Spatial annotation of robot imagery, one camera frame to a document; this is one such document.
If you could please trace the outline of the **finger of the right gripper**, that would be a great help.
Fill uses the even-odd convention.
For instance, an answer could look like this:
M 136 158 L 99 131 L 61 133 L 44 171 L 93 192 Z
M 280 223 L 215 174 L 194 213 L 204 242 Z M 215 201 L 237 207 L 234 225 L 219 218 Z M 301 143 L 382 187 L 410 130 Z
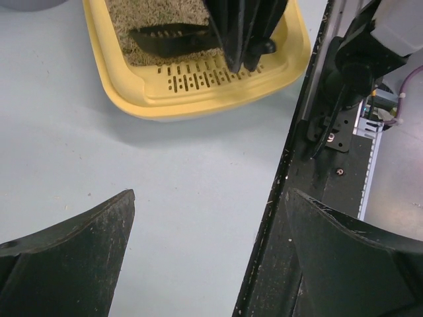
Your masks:
M 238 73 L 242 64 L 247 3 L 245 0 L 204 1 L 211 28 L 232 73 Z
M 259 1 L 244 57 L 247 70 L 254 71 L 262 55 L 276 51 L 276 45 L 270 37 L 284 14 L 287 3 L 284 0 Z

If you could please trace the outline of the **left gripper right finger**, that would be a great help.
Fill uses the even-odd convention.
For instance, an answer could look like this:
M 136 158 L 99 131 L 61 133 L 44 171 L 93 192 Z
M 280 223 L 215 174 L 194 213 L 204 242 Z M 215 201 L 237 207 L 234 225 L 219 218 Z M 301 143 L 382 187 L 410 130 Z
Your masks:
M 286 213 L 314 316 L 422 315 L 422 241 L 294 188 Z

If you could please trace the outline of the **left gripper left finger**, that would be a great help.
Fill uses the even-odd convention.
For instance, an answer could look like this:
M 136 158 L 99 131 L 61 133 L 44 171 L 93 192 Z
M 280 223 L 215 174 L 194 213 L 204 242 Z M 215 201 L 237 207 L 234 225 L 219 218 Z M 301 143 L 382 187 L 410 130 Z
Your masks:
M 108 316 L 135 215 L 124 190 L 1 244 L 2 316 Z

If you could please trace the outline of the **black litter scoop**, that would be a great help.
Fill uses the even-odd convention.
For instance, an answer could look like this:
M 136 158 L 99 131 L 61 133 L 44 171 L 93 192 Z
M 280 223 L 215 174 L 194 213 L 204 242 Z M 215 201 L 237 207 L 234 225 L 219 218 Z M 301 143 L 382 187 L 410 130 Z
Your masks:
M 141 50 L 162 58 L 174 58 L 214 48 L 221 48 L 209 22 L 207 25 L 170 23 L 129 31 L 130 37 Z M 244 38 L 241 60 L 247 50 Z

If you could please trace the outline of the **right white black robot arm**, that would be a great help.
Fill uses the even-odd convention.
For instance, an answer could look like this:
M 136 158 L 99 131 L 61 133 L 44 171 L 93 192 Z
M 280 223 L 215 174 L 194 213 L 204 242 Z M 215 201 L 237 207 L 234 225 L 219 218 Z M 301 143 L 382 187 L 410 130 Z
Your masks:
M 271 35 L 287 1 L 204 1 L 204 5 L 232 72 L 241 67 L 254 71 L 263 55 L 277 50 Z M 376 80 L 405 65 L 421 49 L 421 1 L 370 1 L 354 17 L 334 55 L 335 69 L 324 85 L 338 97 L 312 156 L 320 155 L 347 99 L 368 96 Z

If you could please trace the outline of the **yellow litter box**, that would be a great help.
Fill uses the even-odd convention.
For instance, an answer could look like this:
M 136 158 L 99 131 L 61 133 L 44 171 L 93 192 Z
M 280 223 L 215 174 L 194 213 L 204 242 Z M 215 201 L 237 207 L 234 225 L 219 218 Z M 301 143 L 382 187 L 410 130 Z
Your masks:
M 162 66 L 132 66 L 124 57 L 105 1 L 83 8 L 102 87 L 121 111 L 146 120 L 169 121 L 212 114 L 278 92 L 306 70 L 311 43 L 297 4 L 289 1 L 272 39 L 275 53 L 255 71 L 231 73 L 222 56 Z

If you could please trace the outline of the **beige cat litter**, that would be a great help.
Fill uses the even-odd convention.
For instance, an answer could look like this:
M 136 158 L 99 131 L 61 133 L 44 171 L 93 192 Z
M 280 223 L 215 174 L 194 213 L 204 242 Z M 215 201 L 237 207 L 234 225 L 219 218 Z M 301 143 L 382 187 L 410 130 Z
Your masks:
M 174 59 L 162 59 L 141 50 L 129 35 L 133 28 L 168 23 L 206 25 L 209 14 L 199 0 L 109 0 L 106 2 L 120 48 L 133 66 L 180 63 L 214 57 L 220 49 L 192 53 Z

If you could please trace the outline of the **grey trash bin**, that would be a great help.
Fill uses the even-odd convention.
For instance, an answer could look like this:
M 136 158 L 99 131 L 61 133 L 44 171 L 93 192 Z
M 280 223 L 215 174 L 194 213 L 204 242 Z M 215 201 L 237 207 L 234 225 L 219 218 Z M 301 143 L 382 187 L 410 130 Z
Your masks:
M 67 0 L 1 0 L 1 8 L 20 12 L 36 12 L 57 7 Z

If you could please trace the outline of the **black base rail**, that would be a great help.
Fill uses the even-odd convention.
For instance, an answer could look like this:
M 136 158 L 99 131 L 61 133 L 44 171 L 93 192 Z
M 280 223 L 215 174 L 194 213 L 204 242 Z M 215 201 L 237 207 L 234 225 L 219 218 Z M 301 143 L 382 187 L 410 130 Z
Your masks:
M 328 1 L 297 99 L 288 137 L 233 309 L 234 316 L 312 316 L 295 249 L 296 235 L 320 239 L 312 212 L 328 205 L 357 217 L 371 141 L 351 135 L 345 153 L 309 156 L 309 116 L 330 41 L 345 34 L 364 1 Z

